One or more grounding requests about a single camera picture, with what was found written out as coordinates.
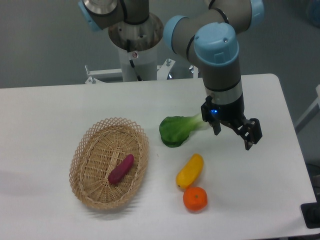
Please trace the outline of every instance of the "robotic arm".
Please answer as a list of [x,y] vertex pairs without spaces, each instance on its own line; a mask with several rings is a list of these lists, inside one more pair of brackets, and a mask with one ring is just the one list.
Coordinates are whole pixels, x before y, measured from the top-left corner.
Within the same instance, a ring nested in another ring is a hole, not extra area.
[[[227,126],[243,138],[246,150],[261,139],[259,120],[244,115],[236,34],[263,20],[262,0],[211,0],[208,12],[194,19],[175,16],[164,31],[161,21],[149,13],[149,0],[81,0],[79,7],[92,30],[109,28],[112,42],[128,53],[147,51],[163,37],[174,53],[201,71],[207,95],[201,106],[202,119],[209,122],[214,134],[219,134],[221,124]],[[127,60],[134,69],[137,64],[130,57]],[[123,64],[121,68],[123,74],[127,72]],[[156,60],[142,64],[141,73],[150,69],[157,72]],[[136,70],[134,73],[131,81],[156,79],[147,74],[141,77]]]
[[259,24],[264,18],[262,0],[212,0],[209,11],[198,18],[171,18],[163,37],[172,51],[202,73],[207,97],[201,106],[202,119],[214,134],[221,124],[241,136],[249,150],[262,137],[260,122],[247,119],[236,34]]

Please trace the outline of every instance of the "metal bracket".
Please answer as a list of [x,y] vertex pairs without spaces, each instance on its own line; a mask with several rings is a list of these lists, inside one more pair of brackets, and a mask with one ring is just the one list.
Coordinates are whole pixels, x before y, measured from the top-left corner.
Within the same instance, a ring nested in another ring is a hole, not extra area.
[[[169,76],[169,72],[171,71],[172,67],[176,61],[172,59],[166,59],[163,65],[157,66],[157,80],[167,80]],[[105,78],[120,78],[122,77],[122,70],[121,68],[118,69],[108,69],[108,70],[96,70],[90,71],[88,65],[84,66],[86,76],[88,79],[85,81],[85,84],[96,84],[96,83],[105,83],[98,79],[105,79]]]
[[298,134],[320,111],[320,85],[316,87],[316,92],[318,97],[294,124],[296,134]]

